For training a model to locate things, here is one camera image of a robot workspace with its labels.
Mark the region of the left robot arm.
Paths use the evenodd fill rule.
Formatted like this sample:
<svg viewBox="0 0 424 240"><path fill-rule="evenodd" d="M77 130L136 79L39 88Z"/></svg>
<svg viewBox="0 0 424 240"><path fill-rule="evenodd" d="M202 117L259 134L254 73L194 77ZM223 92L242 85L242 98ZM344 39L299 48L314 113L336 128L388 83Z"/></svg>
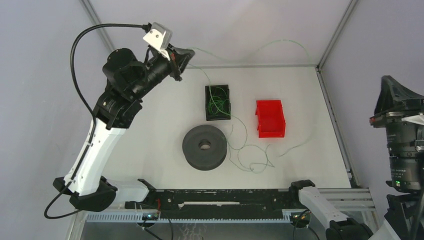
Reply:
<svg viewBox="0 0 424 240"><path fill-rule="evenodd" d="M91 130L69 173L53 182L77 210L101 212L125 202L138 202L145 209L155 205L157 196L145 181L110 180L102 173L113 148L142 109L143 97L166 77L180 81L195 56L192 49L171 45L167 51L166 58L149 47L144 61L128 48L108 56L102 68L106 87L93 108Z"/></svg>

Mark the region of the dark grey cable spool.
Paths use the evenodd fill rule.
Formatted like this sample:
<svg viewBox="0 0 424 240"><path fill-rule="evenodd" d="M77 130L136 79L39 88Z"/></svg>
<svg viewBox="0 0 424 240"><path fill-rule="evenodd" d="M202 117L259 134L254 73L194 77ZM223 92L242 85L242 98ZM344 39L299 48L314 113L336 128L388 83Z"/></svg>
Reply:
<svg viewBox="0 0 424 240"><path fill-rule="evenodd" d="M204 124L189 130L182 141L182 152L188 164L196 170L210 171L227 157L227 139L217 127Z"/></svg>

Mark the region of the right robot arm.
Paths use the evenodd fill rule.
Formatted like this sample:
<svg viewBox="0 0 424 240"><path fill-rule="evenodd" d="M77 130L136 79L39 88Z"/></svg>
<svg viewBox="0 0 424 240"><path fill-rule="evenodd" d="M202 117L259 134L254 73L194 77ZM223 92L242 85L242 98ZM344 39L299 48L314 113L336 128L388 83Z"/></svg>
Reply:
<svg viewBox="0 0 424 240"><path fill-rule="evenodd" d="M374 128L384 128L391 179L398 195L387 195L387 213L376 231L335 208L311 180L292 182L289 203L305 207L323 226L327 240L421 240L424 237L424 97L392 76L381 78Z"/></svg>

